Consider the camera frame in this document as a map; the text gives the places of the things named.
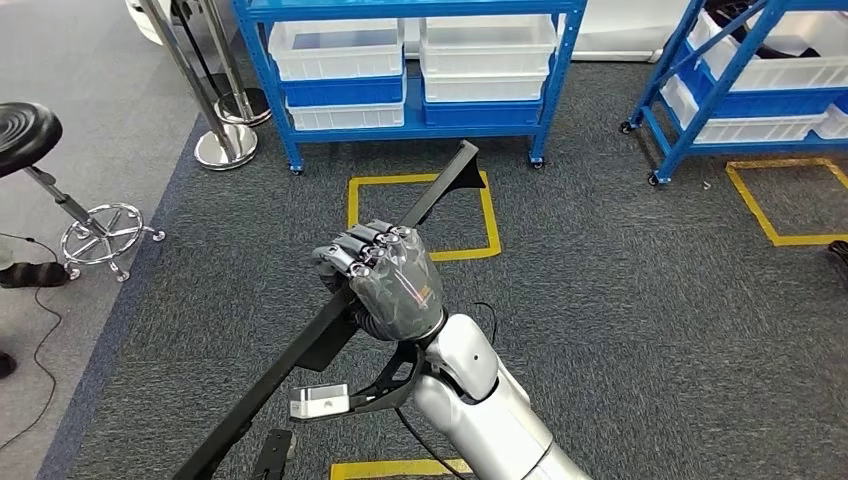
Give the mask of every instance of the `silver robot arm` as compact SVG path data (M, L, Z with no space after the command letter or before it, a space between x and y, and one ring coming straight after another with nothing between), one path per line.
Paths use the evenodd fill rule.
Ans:
M425 367L410 384L414 403L477 478L589 479L556 445L474 320L446 318L441 279L415 230L380 221L356 225L313 258L331 290L342 277L350 280L364 306L354 315L363 330L401 342L399 348L414 345L419 359L423 350ZM292 415L300 419L342 414L358 403L346 386L297 392Z
M415 385L415 405L478 478L589 479L554 442L471 317L450 316L425 352L432 372Z

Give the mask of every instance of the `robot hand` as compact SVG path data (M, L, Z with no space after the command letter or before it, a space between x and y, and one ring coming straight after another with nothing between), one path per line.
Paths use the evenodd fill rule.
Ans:
M331 292L350 280L354 319L378 340L418 340L444 322L441 278L414 229L357 224L312 258Z

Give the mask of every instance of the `black wire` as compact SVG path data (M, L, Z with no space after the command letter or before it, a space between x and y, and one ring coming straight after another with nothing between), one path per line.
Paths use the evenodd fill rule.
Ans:
M203 58L203 52L200 51L200 47L197 45L197 40L194 39L194 34L191 33L191 28L188 26L188 20L185 18L182 5L175 2L171 10L177 15L183 29L186 31L186 37L188 37L188 41L191 43L191 48L194 50L195 55L197 55L197 59L200 60L200 68L202 68L203 73L206 74L206 79L209 80L209 85L212 87L212 90L215 91L215 95L217 95L218 98L221 98L221 90L218 88L218 84L215 83L215 79L212 78L212 73L209 71L209 65L206 65L206 59Z
M491 312L492 312L492 320L493 320L493 325L492 325L492 338L489 340L489 343L491 343L491 344L492 344L492 346L494 346L494 345L495 345L495 341L496 341L496 340L497 340L497 338L498 338L498 316L497 316L497 314L495 313L495 309L494 309L494 307L492 307L491 305L489 305L489 304L488 304L488 303L486 303L486 302L474 302L474 303L472 303L472 305L477 305L477 306L483 306L483 307L486 307L486 308L488 308L488 309L489 309L489 311L491 311ZM422 447L424 447L424 450L427 450L427 452L429 452L429 453L430 453L430 455L431 455L433 458L435 458L437 462L441 463L441 464L442 464L442 466L443 466L443 467L445 467L445 468L446 468L446 469L447 469L450 473L452 473L452 474L453 474L456 478L459 478L460 480L466 480L466 479L465 479L465 477L463 477L463 476L462 476L462 474L460 474L460 473L459 473L459 472L457 472L457 471L456 471L453 467L451 467L450 465L448 465L448 463L447 463L446 461L444 461L444 460L442 459L442 457L440 457L440 456L436 453L436 451L435 451L435 450L433 450L433 449L430 447L430 445L428 445L428 444L427 444L427 442L425 442L425 441L424 441L424 439L423 439L423 438L421 438L421 435L419 435L419 434L418 434L418 432L417 432L414 428L412 428L412 425L410 425L409 420L407 420L407 419L406 419L406 416L403 414L403 412L401 412L401 411L400 411L400 408L395 408L395 413L397 413L398 418L400 419L400 423L402 423L402 424L403 424L403 426L404 426L404 427L406 427L406 429L407 429L407 430L409 430L409 433L411 433L411 434L412 434L412 436L413 436L413 437L415 437L415 439L416 439L416 440L418 440L418 443L420 443L420 444L421 444L421 446L422 446Z
M474 303L472 303L472 305L479 305L479 306L486 307L486 308L489 309L489 311L492 312L492 322L493 322L492 323L492 338L489 339L489 343L491 343L492 346L494 347L495 341L497 341L497 338L498 338L498 315L495 313L494 307L492 307L491 305L489 305L486 302L474 302Z
M50 252L51 255L53 255L53 260L56 263L59 263L59 256L56 255L56 252L54 252L52 248L48 247L47 245L39 242L38 240L36 240L32 237L19 237L17 235L10 235L8 233L2 233L2 232L0 232L0 236L8 237L8 238L14 238L14 239L17 239L17 240L23 240L25 242L40 245L42 248L44 248L48 252ZM33 352L32 352L32 359L35 361L35 364L38 365L38 368L40 368L48 377L50 377L50 382L51 382L50 395L47 396L47 401L44 403L44 407L41 408L41 412L38 414L37 417L35 417L35 420L33 420L32 423L29 424L29 426L27 426L26 428L24 428L20 432L16 433L12 438L6 440L2 445L0 445L0 451L5 449L6 447L8 447L12 442L17 440L21 436L23 436L28 431L32 430L32 428L35 427L35 425L38 422L41 421L41 419L44 417L44 414L47 413L47 409L50 407L50 404L53 402L53 396L56 394L56 377L53 376L53 374L50 373L50 370L48 370L47 367L42 365L42 363L38 360L38 352L41 351L41 347L44 346L44 343L47 341L48 338L50 338L50 335L54 331L56 331L56 329L59 328L59 326L62 324L62 315L60 315L59 312L52 310L52 309L48 308L47 306L45 306L43 303L41 303L41 300L38 298L38 293L41 292L41 288L42 287L38 287L35 290L35 294L33 295L33 298L35 299L35 303L36 303L36 305L41 307L46 312L53 314L56 317L56 323L54 323L53 326L50 327L50 330L48 330L47 333L44 335L44 337L41 339L41 341L38 342L38 346L36 346L35 350L33 350Z
M409 433L411 433L412 436L415 437L416 440L418 440L418 443L420 443L421 446L424 447L424 450L427 450L427 452L429 452L430 455L435 458L437 462L441 463L442 466L445 467L449 472L451 472L456 478L459 478L460 480L468 480L463 477L461 473L457 472L456 469L451 467L448 462L444 461L442 457L440 457L439 454L436 453L435 450L430 448L430 445L427 445L427 442L425 442L424 439L421 438L421 435L419 435L418 432L415 431L414 428L412 428L412 425L409 424L409 420L406 419L406 416L403 414L403 412L400 411L400 408L396 407L395 413L398 414L400 423L402 423L403 426L406 427L407 430L409 430Z

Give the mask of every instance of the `yellow tape square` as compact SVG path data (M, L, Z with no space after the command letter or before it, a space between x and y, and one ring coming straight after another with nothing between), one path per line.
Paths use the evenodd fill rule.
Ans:
M431 183L438 174L423 173L416 175L389 175L378 177L353 177L348 184L347 198L347 224L353 226L359 222L359 187L362 185L392 185L402 183ZM449 260L473 260L478 258L494 257L501 253L501 239L498 234L498 225L495 222L495 209L492 205L492 193L489 190L489 178L486 172L480 172L486 188L480 189L480 206L483 209L483 222L486 227L486 238L488 245L484 248L469 248L464 250L444 250L441 252L430 252L430 258L434 262L446 262Z
M736 187L736 190L739 192L739 195L742 196L742 199L745 201L745 204L748 205L748 209L751 210L751 213L757 218L757 222L759 222L760 227L765 232L766 236L771 243L774 244L775 247L787 247L787 246L802 246L802 245L827 245L835 240L845 240L848 238L848 233L836 233L836 234L825 234L825 235L780 235L774 229L774 226L769 221L766 214L763 212L763 209L760 208L760 204L754 199L754 196L751 195L751 191L745 185L745 182L742 181L742 177L739 175L738 169L753 169L753 168L785 168L785 167L810 167L810 166L820 166L825 167L836 176L839 183L842 184L846 189L848 189L848 176L845 176L845 173L839 169L839 167L833 163L832 161L826 158L799 158L799 159L785 159L785 160L750 160L744 162L727 162L727 166L725 166L725 171L727 175L730 177L730 181L733 182L733 185Z
M465 460L446 460L459 473L472 473ZM330 480L441 476L451 473L435 460L393 460L385 462L336 463L330 466Z

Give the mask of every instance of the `white plastic bin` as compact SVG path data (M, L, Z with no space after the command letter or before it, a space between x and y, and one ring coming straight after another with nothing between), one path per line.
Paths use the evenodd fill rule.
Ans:
M660 91L684 130L698 112L695 97L675 75ZM827 114L793 117L714 118L707 121L695 143L780 142L803 140Z
M689 34L689 43L698 48L721 31L710 16L701 11ZM812 47L817 58L761 59L756 55L739 75L731 90L781 90L848 86L848 19L838 12L789 12L766 40L772 48L800 53ZM731 36L722 38L704 54L715 78L719 78L739 45Z
M278 22L268 52L287 81L400 75L403 28L395 18Z
M538 100L547 73L520 75L425 75L428 102Z
M427 75L548 73L557 46L550 15L421 19L421 71Z
M404 103L406 103L406 82L404 82L403 101L400 103L321 107L290 107L287 104L286 109L294 120L294 129L300 131L400 127L403 126Z
M848 138L848 113L836 105L827 108L827 118L816 125L816 133L824 139Z

